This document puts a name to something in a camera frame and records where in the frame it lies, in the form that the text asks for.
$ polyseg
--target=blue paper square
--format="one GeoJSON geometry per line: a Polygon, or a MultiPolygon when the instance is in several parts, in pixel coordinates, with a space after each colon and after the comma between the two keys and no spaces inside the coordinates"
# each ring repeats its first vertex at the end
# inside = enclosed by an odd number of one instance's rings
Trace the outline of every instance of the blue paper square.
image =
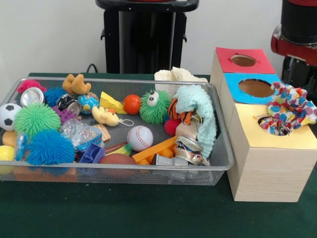
{"type": "Polygon", "coordinates": [[[269,84],[280,82],[276,74],[247,74],[247,73],[225,73],[224,74],[232,98],[239,103],[264,104],[272,101],[272,95],[265,98],[257,98],[239,88],[239,83],[246,79],[259,79],[269,84]]]}

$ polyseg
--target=black cable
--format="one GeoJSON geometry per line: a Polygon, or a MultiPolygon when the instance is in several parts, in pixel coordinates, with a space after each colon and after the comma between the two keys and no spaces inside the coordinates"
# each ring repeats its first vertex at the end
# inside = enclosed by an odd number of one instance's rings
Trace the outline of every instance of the black cable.
{"type": "Polygon", "coordinates": [[[91,67],[94,67],[95,73],[98,73],[97,67],[96,67],[93,63],[91,63],[91,64],[88,66],[88,68],[87,68],[87,70],[86,70],[86,73],[89,73],[89,70],[90,70],[91,67]]]}

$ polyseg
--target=red paper square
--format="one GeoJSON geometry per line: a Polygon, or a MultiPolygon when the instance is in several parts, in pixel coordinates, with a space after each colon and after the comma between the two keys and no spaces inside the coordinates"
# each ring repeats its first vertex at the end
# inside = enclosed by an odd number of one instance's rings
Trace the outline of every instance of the red paper square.
{"type": "Polygon", "coordinates": [[[276,74],[265,53],[261,49],[235,50],[216,47],[220,66],[224,73],[265,73],[276,74]],[[251,57],[255,60],[253,66],[239,66],[233,62],[236,55],[251,57]]]}

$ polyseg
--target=colorful scrunchie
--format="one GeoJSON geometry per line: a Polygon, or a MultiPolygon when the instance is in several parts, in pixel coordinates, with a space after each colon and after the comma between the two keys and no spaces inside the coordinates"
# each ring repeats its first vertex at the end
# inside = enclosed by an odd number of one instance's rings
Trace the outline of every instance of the colorful scrunchie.
{"type": "Polygon", "coordinates": [[[275,82],[271,88],[275,91],[273,101],[267,104],[268,117],[260,122],[262,129],[273,135],[288,135],[317,121],[317,107],[307,101],[307,91],[291,85],[275,82]]]}

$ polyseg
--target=white wall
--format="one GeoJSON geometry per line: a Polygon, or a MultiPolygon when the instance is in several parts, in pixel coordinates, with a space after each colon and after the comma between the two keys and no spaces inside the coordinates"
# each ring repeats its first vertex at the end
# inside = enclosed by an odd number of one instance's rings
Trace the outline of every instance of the white wall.
{"type": "MultiPolygon", "coordinates": [[[[215,46],[263,48],[278,73],[282,57],[270,50],[281,1],[201,0],[187,13],[182,67],[210,74],[215,46]]],[[[94,0],[0,0],[0,100],[29,72],[106,70],[103,10],[94,0]]]]}

